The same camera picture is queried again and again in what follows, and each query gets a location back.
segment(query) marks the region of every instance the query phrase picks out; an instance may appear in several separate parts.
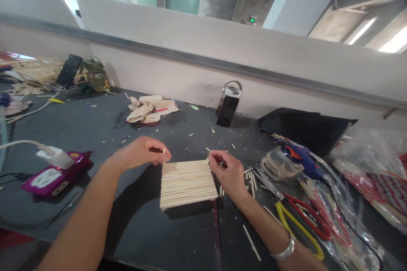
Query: blue glue gun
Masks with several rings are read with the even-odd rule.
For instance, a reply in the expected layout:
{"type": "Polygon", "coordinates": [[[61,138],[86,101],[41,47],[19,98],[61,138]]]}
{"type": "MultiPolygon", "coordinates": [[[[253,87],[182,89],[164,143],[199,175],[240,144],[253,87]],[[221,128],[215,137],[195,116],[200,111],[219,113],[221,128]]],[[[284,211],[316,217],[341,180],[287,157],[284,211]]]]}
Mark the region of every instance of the blue glue gun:
{"type": "Polygon", "coordinates": [[[283,153],[292,161],[304,167],[304,173],[313,180],[322,180],[322,172],[319,166],[309,156],[309,149],[281,135],[273,134],[271,138],[281,146],[283,153]]]}

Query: hand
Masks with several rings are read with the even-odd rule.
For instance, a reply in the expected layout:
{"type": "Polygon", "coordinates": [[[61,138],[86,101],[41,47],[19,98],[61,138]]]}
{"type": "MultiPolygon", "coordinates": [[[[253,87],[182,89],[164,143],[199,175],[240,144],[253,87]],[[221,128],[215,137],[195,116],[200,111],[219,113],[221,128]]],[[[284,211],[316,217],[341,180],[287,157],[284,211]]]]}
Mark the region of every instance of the hand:
{"type": "Polygon", "coordinates": [[[223,150],[212,150],[208,160],[220,184],[235,204],[249,196],[245,187],[242,163],[223,150]]]}
{"type": "Polygon", "coordinates": [[[121,173],[148,162],[154,165],[162,164],[170,158],[169,149],[161,141],[143,135],[115,152],[104,165],[117,168],[121,173]]]}

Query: metal rail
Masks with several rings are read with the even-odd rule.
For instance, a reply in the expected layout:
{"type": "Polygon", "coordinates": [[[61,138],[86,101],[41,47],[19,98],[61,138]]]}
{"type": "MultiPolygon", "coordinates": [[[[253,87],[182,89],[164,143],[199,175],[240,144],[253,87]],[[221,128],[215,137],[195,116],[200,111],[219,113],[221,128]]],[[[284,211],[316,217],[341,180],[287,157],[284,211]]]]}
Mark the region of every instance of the metal rail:
{"type": "Polygon", "coordinates": [[[275,81],[278,83],[283,83],[286,85],[338,95],[341,97],[347,97],[350,99],[368,102],[376,105],[407,110],[407,101],[405,100],[399,100],[390,97],[382,97],[379,95],[364,93],[353,89],[343,88],[314,80],[309,80],[306,78],[268,71],[265,69],[237,64],[230,61],[224,61],[207,56],[172,50],[164,47],[158,47],[152,44],[146,44],[139,41],[118,38],[88,30],[82,30],[79,28],[72,28],[65,25],[58,25],[55,23],[41,21],[33,18],[0,13],[0,22],[6,22],[13,25],[25,26],[29,28],[35,28],[38,30],[46,30],[49,32],[58,33],[70,37],[86,39],[97,43],[121,47],[129,50],[134,50],[137,52],[158,55],[166,58],[172,58],[180,61],[186,61],[193,64],[209,66],[212,68],[236,72],[244,75],[258,77],[261,79],[275,81]]]}

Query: black cable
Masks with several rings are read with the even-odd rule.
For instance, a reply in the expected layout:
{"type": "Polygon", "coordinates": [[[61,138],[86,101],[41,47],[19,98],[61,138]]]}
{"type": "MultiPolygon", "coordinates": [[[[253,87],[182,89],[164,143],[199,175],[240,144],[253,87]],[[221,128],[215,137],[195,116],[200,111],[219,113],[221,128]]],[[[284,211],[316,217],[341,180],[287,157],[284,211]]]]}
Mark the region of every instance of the black cable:
{"type": "Polygon", "coordinates": [[[23,180],[27,179],[28,177],[30,177],[31,175],[25,174],[25,173],[10,173],[10,174],[1,175],[0,179],[3,177],[6,177],[6,176],[13,176],[16,179],[23,181],[23,180]]]}
{"type": "Polygon", "coordinates": [[[370,245],[358,233],[356,233],[356,230],[350,225],[350,223],[348,222],[348,219],[342,213],[342,210],[340,209],[339,204],[336,201],[336,197],[335,197],[334,192],[331,189],[331,186],[329,185],[329,183],[324,179],[322,179],[320,181],[323,184],[325,184],[327,186],[327,188],[329,189],[329,191],[331,192],[332,197],[334,198],[335,204],[338,207],[338,211],[341,214],[342,218],[345,220],[346,224],[351,228],[352,232],[355,233],[355,235],[365,244],[365,246],[367,246],[369,248],[369,250],[371,250],[373,252],[373,254],[377,257],[377,259],[379,260],[379,271],[382,271],[383,270],[383,261],[380,259],[379,255],[376,253],[375,250],[372,249],[372,247],[370,247],[370,245]]]}

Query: smartphone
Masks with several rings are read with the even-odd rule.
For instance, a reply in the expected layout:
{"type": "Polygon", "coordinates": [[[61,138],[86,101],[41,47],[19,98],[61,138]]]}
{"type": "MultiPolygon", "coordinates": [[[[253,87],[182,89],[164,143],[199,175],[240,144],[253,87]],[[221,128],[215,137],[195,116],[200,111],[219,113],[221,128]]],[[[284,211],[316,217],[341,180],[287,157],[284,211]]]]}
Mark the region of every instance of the smartphone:
{"type": "Polygon", "coordinates": [[[79,67],[83,62],[83,58],[69,54],[68,59],[65,61],[64,66],[62,67],[61,73],[59,73],[58,78],[55,83],[68,89],[73,82],[73,78],[78,72],[79,67]]]}
{"type": "Polygon", "coordinates": [[[237,109],[237,104],[239,104],[239,99],[237,97],[230,97],[226,95],[223,98],[223,103],[222,106],[220,107],[216,125],[230,127],[234,113],[236,112],[237,109]]]}

